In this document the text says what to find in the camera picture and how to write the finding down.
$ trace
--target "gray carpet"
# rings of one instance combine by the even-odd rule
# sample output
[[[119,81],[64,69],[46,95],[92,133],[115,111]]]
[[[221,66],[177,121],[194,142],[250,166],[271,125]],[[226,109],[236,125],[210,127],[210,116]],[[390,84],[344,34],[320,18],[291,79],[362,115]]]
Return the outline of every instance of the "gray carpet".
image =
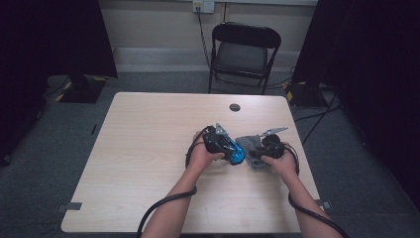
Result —
[[[290,77],[274,72],[270,84]],[[50,90],[65,76],[49,79]],[[133,234],[65,234],[56,208],[71,200],[115,93],[119,91],[206,93],[208,72],[124,72],[110,78],[96,104],[56,103],[47,96],[42,118],[0,168],[0,237],[134,237]],[[216,81],[219,93],[260,94],[261,90]],[[327,100],[333,92],[325,91]],[[280,88],[266,94],[284,95]],[[291,107],[295,119],[322,112]],[[318,117],[296,122],[303,139]],[[420,215],[392,174],[363,146],[345,110],[328,113],[304,144],[327,213],[351,237],[420,237]],[[205,237],[183,235],[182,237]],[[224,237],[300,237],[300,234]]]

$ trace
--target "wall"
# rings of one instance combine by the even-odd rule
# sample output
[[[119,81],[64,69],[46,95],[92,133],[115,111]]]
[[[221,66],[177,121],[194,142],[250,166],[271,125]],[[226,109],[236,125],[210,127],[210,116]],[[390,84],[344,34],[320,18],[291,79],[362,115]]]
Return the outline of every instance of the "wall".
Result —
[[[102,14],[113,48],[202,50],[200,26],[192,3],[184,1],[100,0]],[[302,48],[315,6],[215,3],[214,14],[202,14],[209,49],[211,31],[226,21],[268,26],[282,37],[280,55],[295,64]]]

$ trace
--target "light wood tabletop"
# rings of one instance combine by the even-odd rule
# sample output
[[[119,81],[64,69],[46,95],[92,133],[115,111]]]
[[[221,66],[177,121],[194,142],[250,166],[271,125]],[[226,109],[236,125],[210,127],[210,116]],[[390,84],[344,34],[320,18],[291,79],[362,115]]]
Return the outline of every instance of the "light wood tabletop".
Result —
[[[241,110],[234,112],[236,103]],[[184,171],[196,131],[220,123],[232,139],[270,128],[293,146],[300,178],[319,194],[287,101],[281,96],[120,92],[114,97],[61,223],[64,232],[137,232],[156,201]],[[213,162],[197,184],[182,233],[299,232],[288,189],[272,168],[254,170],[246,161]]]

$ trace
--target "chair backrest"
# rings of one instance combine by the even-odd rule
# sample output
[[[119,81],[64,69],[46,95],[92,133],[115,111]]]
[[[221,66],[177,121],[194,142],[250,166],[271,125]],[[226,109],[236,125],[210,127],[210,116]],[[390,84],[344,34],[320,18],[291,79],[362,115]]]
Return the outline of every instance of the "chair backrest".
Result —
[[[216,26],[212,33],[215,40],[232,44],[278,49],[281,44],[280,35],[268,27],[245,25],[227,22]]]

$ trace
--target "person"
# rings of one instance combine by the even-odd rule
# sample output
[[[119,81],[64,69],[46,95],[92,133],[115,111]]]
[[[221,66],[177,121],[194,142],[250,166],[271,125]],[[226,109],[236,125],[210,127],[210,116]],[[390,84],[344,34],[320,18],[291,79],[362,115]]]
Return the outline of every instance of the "person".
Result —
[[[213,161],[222,159],[224,156],[225,155],[223,153],[209,153],[206,150],[202,136],[200,136],[200,138],[197,139],[196,145],[191,153],[191,159],[188,167],[185,169],[179,181],[175,184],[167,196],[193,190],[198,182],[198,179],[206,168],[208,168]],[[270,164],[277,171],[283,182],[287,185],[290,195],[296,204],[329,218],[314,201],[304,184],[299,179],[295,169],[296,165],[290,152],[284,151],[284,155],[280,159],[262,156],[262,160]],[[158,207],[146,225],[141,237],[179,237],[190,201],[191,196],[177,199]],[[305,238],[342,237],[336,230],[321,221],[312,218],[311,216],[297,210],[296,216],[302,236]]]

